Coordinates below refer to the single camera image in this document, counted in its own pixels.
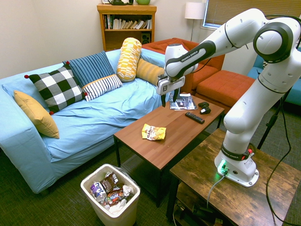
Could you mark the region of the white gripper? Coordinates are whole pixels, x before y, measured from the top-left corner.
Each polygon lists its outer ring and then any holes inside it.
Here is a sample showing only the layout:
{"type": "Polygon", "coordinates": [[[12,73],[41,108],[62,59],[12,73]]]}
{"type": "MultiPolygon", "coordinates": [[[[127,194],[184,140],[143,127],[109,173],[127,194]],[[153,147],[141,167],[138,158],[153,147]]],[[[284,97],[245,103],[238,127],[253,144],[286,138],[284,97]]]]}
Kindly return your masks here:
{"type": "Polygon", "coordinates": [[[173,103],[175,105],[181,104],[181,99],[179,99],[179,92],[180,92],[180,87],[182,87],[184,83],[185,83],[185,76],[182,76],[180,79],[174,81],[171,81],[171,78],[164,74],[158,76],[156,92],[157,94],[161,95],[161,103],[163,107],[166,106],[166,93],[173,90],[174,90],[173,103]]]}

